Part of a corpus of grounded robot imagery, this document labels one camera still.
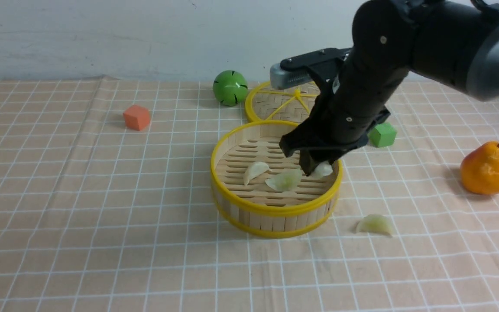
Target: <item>green cube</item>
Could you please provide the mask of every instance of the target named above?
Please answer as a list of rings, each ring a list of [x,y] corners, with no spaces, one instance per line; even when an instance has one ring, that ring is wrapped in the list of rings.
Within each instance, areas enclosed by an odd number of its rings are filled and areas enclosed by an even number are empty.
[[[389,123],[382,123],[369,132],[369,140],[375,147],[386,147],[394,144],[398,132]]]

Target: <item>orange cube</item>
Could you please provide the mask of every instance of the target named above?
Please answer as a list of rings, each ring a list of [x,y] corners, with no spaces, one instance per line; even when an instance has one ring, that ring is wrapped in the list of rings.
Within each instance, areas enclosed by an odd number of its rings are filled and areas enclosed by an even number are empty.
[[[123,112],[126,126],[132,130],[142,131],[150,123],[149,110],[140,105],[132,105]]]

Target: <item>green ball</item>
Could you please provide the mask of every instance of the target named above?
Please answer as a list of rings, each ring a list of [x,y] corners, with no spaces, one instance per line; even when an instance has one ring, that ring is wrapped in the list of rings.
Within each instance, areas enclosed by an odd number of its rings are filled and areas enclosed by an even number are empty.
[[[213,94],[220,104],[234,106],[246,100],[248,83],[237,71],[224,71],[213,82]]]

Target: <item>white wall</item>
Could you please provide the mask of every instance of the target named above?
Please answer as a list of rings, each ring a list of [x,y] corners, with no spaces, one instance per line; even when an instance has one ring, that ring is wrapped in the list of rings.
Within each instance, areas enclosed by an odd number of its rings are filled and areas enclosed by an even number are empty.
[[[0,0],[0,78],[210,80],[234,69],[263,81],[286,57],[351,46],[363,2]]]

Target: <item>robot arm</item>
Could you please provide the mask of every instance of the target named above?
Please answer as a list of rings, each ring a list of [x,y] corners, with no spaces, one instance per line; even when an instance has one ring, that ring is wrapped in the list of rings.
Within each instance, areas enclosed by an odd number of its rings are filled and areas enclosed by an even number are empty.
[[[300,151],[310,175],[365,146],[390,116],[385,104],[413,72],[480,101],[499,96],[499,4],[471,0],[369,0],[355,14],[354,46],[284,59],[271,86],[314,81],[320,89],[305,121],[281,138],[286,157]]]

